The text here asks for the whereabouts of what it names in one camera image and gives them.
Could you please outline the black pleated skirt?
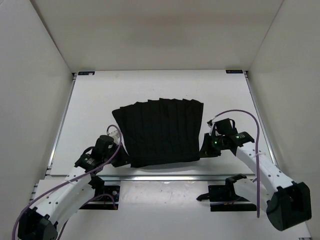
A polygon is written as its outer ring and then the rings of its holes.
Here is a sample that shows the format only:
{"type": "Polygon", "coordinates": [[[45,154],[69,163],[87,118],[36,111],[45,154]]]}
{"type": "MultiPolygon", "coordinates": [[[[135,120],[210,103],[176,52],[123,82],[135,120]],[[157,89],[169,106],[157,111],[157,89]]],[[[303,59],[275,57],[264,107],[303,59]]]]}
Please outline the black pleated skirt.
{"type": "Polygon", "coordinates": [[[204,104],[195,99],[148,100],[112,111],[132,168],[199,161],[204,104]]]}

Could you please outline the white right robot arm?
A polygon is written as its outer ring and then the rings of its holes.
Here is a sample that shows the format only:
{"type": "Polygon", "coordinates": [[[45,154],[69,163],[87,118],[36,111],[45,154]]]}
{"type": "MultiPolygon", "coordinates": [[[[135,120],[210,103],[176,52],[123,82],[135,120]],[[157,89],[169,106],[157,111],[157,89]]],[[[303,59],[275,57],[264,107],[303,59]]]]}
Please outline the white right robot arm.
{"type": "Polygon", "coordinates": [[[197,197],[198,201],[218,201],[224,197],[226,203],[248,200],[257,210],[266,213],[268,220],[278,231],[284,231],[312,217],[309,187],[297,183],[285,175],[269,158],[259,151],[257,141],[247,132],[238,132],[233,119],[210,120],[210,131],[204,135],[200,153],[203,157],[218,157],[229,150],[256,175],[249,180],[244,174],[225,179],[224,185],[210,188],[208,193],[197,197]]]}

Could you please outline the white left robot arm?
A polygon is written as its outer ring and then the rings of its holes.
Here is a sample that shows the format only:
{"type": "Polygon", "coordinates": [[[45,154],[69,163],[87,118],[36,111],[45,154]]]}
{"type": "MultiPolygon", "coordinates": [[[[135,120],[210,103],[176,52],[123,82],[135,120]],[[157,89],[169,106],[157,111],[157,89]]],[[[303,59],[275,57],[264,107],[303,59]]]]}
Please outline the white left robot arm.
{"type": "Polygon", "coordinates": [[[107,196],[97,175],[122,149],[122,134],[116,129],[101,135],[75,162],[63,182],[36,197],[14,224],[12,239],[58,240],[70,217],[87,203],[107,196]]]}

